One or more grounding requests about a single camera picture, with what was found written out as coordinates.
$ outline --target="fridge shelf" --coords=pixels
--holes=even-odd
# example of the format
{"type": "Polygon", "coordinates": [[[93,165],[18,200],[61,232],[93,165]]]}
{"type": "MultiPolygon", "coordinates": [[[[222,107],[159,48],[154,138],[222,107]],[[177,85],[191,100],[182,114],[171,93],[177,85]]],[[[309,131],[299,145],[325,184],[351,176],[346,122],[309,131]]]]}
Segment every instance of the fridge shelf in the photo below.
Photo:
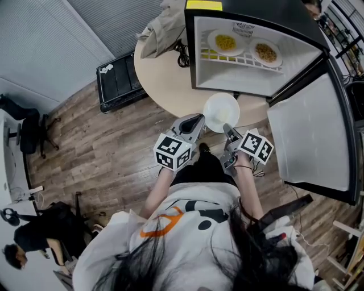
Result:
{"type": "Polygon", "coordinates": [[[201,61],[216,61],[219,63],[250,66],[253,68],[269,70],[271,72],[284,74],[282,71],[282,66],[279,66],[277,68],[269,68],[267,66],[264,66],[263,64],[258,62],[256,59],[254,59],[250,52],[243,52],[239,56],[224,56],[224,55],[221,55],[218,52],[214,51],[213,49],[210,49],[207,47],[202,47],[200,58],[201,58],[201,61]]]}

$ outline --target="black chair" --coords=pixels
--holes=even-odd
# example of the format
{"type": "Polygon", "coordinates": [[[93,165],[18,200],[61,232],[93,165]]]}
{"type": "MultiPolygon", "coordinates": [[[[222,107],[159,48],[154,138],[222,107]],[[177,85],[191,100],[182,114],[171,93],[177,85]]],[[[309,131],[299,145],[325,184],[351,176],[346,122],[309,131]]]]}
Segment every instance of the black chair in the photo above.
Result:
{"type": "Polygon", "coordinates": [[[15,120],[24,119],[21,128],[20,124],[18,124],[18,132],[10,133],[10,129],[8,128],[5,140],[6,144],[9,144],[9,138],[16,137],[16,144],[18,145],[20,142],[20,150],[25,154],[32,154],[36,152],[36,145],[39,142],[40,154],[44,159],[46,158],[44,154],[44,141],[49,142],[57,151],[59,150],[58,145],[48,137],[48,130],[55,122],[61,121],[60,118],[55,118],[46,126],[48,115],[44,114],[39,125],[40,114],[37,109],[22,108],[2,94],[0,95],[0,109],[7,112],[15,120]]]}

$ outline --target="beige table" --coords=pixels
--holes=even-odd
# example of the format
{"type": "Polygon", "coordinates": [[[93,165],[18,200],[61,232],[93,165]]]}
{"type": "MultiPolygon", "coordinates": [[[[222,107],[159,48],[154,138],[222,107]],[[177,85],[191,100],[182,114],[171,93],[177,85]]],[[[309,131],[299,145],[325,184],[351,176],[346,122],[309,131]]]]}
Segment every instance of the beige table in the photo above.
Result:
{"type": "MultiPolygon", "coordinates": [[[[165,52],[155,59],[141,59],[143,41],[135,48],[136,75],[147,94],[164,110],[182,117],[202,113],[207,99],[217,91],[191,88],[189,68],[177,64],[179,53],[165,52]]],[[[267,119],[265,98],[241,94],[238,98],[240,119],[238,126],[247,126],[267,119]]]]}

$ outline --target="person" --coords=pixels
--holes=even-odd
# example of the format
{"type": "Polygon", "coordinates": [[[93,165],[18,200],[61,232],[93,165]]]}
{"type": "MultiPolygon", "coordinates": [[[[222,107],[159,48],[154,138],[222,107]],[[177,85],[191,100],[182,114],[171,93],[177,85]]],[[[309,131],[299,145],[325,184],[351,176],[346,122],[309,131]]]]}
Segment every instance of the person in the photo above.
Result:
{"type": "Polygon", "coordinates": [[[302,2],[305,4],[312,18],[314,20],[319,20],[322,10],[320,0],[302,0],[302,2]]]}
{"type": "Polygon", "coordinates": [[[249,156],[238,152],[233,180],[206,144],[199,150],[174,179],[162,168],[139,215],[112,216],[76,264],[75,291],[312,289],[288,216],[254,228],[264,211],[249,156]]]}
{"type": "Polygon", "coordinates": [[[42,217],[37,217],[34,221],[28,222],[15,230],[15,244],[5,246],[3,253],[6,261],[16,269],[25,268],[28,258],[28,252],[41,251],[51,248],[56,256],[61,271],[69,275],[69,271],[64,265],[63,252],[61,243],[58,239],[50,238],[52,231],[47,231],[45,225],[41,222],[42,217]]]}

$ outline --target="white plate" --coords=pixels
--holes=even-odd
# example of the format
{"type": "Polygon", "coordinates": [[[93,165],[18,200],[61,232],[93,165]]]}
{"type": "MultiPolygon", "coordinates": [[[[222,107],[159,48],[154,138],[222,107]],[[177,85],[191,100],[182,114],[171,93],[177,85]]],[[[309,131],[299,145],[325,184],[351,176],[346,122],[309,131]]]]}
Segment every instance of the white plate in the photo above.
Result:
{"type": "Polygon", "coordinates": [[[224,132],[225,123],[232,127],[237,125],[240,117],[238,101],[228,93],[213,94],[204,106],[205,122],[214,132],[224,132]]]}
{"type": "Polygon", "coordinates": [[[249,44],[249,50],[253,58],[256,59],[258,62],[260,62],[261,64],[263,64],[264,66],[267,66],[269,68],[277,68],[278,66],[282,65],[283,59],[282,59],[282,54],[279,51],[279,48],[269,40],[253,39],[249,44]],[[268,45],[277,54],[277,59],[274,62],[268,63],[259,57],[258,53],[255,51],[255,47],[259,43],[268,45]]]}
{"type": "Polygon", "coordinates": [[[244,51],[244,48],[246,46],[245,41],[242,39],[242,37],[238,34],[236,34],[235,32],[232,31],[228,31],[228,30],[214,30],[212,31],[209,36],[207,37],[207,42],[209,44],[209,46],[211,47],[211,49],[213,49],[214,51],[224,55],[224,56],[238,56],[241,55],[244,51]],[[235,39],[235,43],[237,45],[236,48],[228,50],[228,51],[223,51],[221,48],[219,48],[216,45],[216,41],[215,38],[216,36],[218,36],[219,34],[222,35],[227,35],[233,39],[235,39]]]}

